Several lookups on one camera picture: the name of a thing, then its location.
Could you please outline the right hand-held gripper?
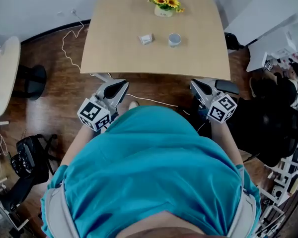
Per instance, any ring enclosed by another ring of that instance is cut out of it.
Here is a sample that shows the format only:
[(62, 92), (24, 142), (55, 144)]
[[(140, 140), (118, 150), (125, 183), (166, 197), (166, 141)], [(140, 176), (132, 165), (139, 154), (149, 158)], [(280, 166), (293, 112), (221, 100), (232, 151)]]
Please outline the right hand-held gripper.
[(202, 78), (190, 81), (190, 90), (201, 102), (198, 112), (201, 116), (212, 119), (219, 123), (227, 121), (237, 108), (233, 98), (225, 93), (217, 93), (215, 79)]

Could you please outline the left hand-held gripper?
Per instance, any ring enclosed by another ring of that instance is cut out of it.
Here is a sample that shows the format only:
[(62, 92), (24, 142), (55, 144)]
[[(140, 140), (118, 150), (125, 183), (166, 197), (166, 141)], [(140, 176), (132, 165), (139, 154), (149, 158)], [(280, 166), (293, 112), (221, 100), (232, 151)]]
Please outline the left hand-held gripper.
[(94, 131), (100, 131), (118, 116), (117, 106), (129, 88), (125, 79), (114, 79), (103, 83), (92, 96), (86, 98), (77, 115), (80, 121)]

